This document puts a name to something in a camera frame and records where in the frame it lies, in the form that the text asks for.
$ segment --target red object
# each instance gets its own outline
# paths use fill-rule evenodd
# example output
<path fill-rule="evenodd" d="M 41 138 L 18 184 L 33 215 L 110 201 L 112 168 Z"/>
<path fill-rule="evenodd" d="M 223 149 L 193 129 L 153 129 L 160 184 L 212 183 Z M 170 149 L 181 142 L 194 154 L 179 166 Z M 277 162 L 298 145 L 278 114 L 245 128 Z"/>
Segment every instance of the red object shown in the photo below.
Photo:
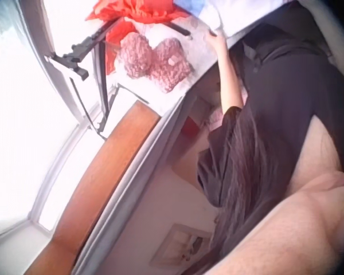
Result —
<path fill-rule="evenodd" d="M 173 5 L 173 0 L 99 0 L 87 20 L 129 17 L 141 23 L 162 23 L 187 16 L 188 13 Z"/>
<path fill-rule="evenodd" d="M 123 18 L 116 23 L 116 25 L 107 33 L 105 40 L 108 43 L 114 45 L 121 45 L 121 40 L 128 33 L 137 33 L 135 26 L 132 22 L 127 22 Z M 110 74 L 115 70 L 115 59 L 116 53 L 111 49 L 111 47 L 106 47 L 105 50 L 105 70 L 106 74 Z"/>
<path fill-rule="evenodd" d="M 184 125 L 182 126 L 181 133 L 190 139 L 194 139 L 199 134 L 199 131 L 199 126 L 191 117 L 188 116 Z"/>

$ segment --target black clothing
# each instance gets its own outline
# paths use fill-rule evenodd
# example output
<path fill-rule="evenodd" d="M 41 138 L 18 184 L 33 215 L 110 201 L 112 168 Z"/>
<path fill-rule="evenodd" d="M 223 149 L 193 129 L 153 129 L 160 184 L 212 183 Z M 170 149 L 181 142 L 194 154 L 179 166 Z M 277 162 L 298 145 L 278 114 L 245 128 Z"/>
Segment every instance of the black clothing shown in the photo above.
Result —
<path fill-rule="evenodd" d="M 248 90 L 247 106 L 273 135 L 276 151 L 289 181 L 308 126 L 319 117 L 332 137 L 344 171 L 344 77 L 314 45 L 299 41 L 271 25 L 262 24 L 236 47 L 240 76 Z M 222 126 L 209 134 L 209 149 L 200 154 L 198 181 L 209 202 L 219 207 L 232 174 L 229 140 L 240 108 L 224 115 Z"/>

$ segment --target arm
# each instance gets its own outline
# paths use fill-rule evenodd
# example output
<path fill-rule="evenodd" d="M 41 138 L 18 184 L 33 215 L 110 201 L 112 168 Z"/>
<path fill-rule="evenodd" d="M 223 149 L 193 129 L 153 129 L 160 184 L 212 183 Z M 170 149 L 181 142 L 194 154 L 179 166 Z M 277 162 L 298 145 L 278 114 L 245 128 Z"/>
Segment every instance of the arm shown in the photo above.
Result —
<path fill-rule="evenodd" d="M 226 39 L 223 35 L 206 35 L 207 42 L 214 48 L 218 56 L 220 73 L 222 110 L 225 113 L 230 107 L 243 107 L 241 88 L 236 71 L 229 59 Z"/>

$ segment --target hand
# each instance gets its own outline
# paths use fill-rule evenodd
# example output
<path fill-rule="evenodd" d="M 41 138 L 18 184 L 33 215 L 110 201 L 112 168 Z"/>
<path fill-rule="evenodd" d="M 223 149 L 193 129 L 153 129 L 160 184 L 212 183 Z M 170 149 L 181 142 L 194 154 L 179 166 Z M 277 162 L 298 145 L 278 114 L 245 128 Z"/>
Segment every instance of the hand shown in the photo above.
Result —
<path fill-rule="evenodd" d="M 228 55 L 227 42 L 221 31 L 218 31 L 218 35 L 216 36 L 210 31 L 207 31 L 205 41 L 214 49 L 218 57 Z"/>

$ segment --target blue fabric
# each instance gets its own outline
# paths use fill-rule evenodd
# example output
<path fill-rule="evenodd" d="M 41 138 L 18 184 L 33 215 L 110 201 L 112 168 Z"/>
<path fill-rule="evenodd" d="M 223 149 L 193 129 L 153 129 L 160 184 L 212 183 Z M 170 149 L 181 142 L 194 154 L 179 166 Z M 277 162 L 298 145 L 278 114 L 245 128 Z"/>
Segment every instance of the blue fabric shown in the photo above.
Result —
<path fill-rule="evenodd" d="M 205 6 L 205 0 L 173 0 L 173 3 L 192 15 L 199 17 L 202 8 Z"/>

